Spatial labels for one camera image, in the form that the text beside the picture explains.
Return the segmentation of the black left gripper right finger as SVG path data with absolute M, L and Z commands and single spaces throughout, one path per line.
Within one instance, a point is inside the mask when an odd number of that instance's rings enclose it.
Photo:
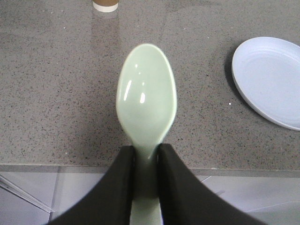
M 158 195 L 165 225 L 262 225 L 202 184 L 170 144 L 157 150 Z

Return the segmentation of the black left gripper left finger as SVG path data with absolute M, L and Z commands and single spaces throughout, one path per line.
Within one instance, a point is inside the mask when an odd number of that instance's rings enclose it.
M 135 150 L 121 147 L 103 178 L 50 225 L 128 225 L 133 199 Z

